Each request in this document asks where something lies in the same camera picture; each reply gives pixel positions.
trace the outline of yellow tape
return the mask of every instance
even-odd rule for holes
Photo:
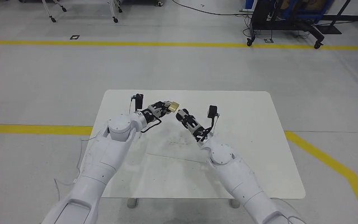
[[[302,148],[303,150],[310,153],[312,156],[344,176],[349,184],[351,185],[351,188],[353,192],[355,193],[356,197],[358,198],[358,176],[349,168],[344,166],[343,164],[337,162],[332,157],[327,155],[326,153],[322,152],[318,148],[312,146],[310,143],[306,142],[293,132],[285,132],[286,138],[290,140],[291,142],[295,143],[298,147]]]
[[[0,134],[68,134],[76,136],[91,135],[90,126],[50,126],[0,124]]]
[[[171,46],[194,48],[248,48],[238,43],[185,43],[185,42],[115,42],[115,41],[27,41],[0,40],[0,45],[60,45],[60,46]],[[250,48],[314,49],[312,45],[253,44]],[[321,46],[323,50],[358,50],[358,46]]]
[[[0,134],[63,134],[89,136],[92,132],[91,126],[59,126],[59,125],[15,125],[0,124]],[[344,176],[356,197],[358,198],[358,176],[343,164],[337,162],[326,153],[306,142],[293,132],[285,131],[286,138],[298,147],[310,153],[312,156]]]

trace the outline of white table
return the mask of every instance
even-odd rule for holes
[[[144,94],[143,109],[157,101],[175,101],[204,127],[209,105],[218,106],[218,141],[235,148],[271,198],[300,199],[305,190],[270,94],[250,91],[106,91],[91,137],[105,121],[129,112],[130,97]],[[232,198],[208,171],[206,152],[175,114],[138,134],[124,164],[108,183],[110,198]]]

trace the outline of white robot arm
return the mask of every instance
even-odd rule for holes
[[[244,206],[256,224],[303,223],[294,211],[284,210],[267,196],[254,172],[234,149],[216,141],[210,132],[213,121],[210,128],[204,129],[186,109],[179,110],[176,118],[194,136],[199,147],[208,151],[209,168],[229,194]]]
[[[177,107],[175,102],[160,101],[142,111],[110,119],[89,148],[73,189],[50,210],[42,224],[96,223],[102,193],[122,165],[136,132],[155,120],[161,123],[160,118]]]

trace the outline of concrete floor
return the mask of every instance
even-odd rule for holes
[[[125,4],[114,24],[107,3],[0,2],[0,40],[246,43],[242,17]],[[180,3],[237,13],[243,3]],[[357,24],[342,24],[327,45],[357,45]],[[308,44],[274,32],[277,44]],[[358,52],[333,50],[0,45],[0,124],[93,125],[108,89],[251,90],[271,94],[284,130],[358,173]],[[289,142],[306,197],[289,200],[308,223],[358,223],[358,200],[346,179]],[[40,223],[57,201],[53,178],[76,176],[78,136],[0,135],[0,224]],[[70,190],[60,186],[61,194]],[[97,223],[253,223],[226,200],[102,199]]]

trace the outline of gold object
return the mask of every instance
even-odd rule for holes
[[[178,107],[179,107],[179,104],[177,103],[177,102],[172,102],[171,104],[170,104],[170,106],[168,107],[168,110],[170,110],[171,112],[175,112],[177,109],[178,109]]]

